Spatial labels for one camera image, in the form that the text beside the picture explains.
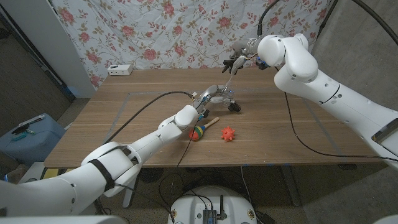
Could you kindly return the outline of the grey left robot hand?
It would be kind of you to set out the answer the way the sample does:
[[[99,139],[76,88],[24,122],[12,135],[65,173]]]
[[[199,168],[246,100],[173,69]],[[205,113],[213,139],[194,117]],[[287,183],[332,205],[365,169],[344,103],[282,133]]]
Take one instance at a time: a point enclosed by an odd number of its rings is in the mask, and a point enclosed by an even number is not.
[[[200,96],[196,96],[192,106],[198,112],[198,120],[206,118],[209,110],[205,108],[207,103],[222,104],[230,111],[239,112],[240,106],[233,99],[233,91],[226,85],[212,85],[207,88]]]

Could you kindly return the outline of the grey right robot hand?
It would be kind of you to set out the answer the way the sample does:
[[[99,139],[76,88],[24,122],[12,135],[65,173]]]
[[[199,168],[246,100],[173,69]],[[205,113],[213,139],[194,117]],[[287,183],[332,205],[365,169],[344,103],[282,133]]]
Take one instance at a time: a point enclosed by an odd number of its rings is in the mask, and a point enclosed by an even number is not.
[[[257,48],[260,43],[260,38],[250,38],[239,40],[232,45],[232,54],[229,59],[233,61],[233,65],[230,70],[231,75],[235,75],[238,69],[240,69],[246,61],[249,59],[249,55],[257,53]]]

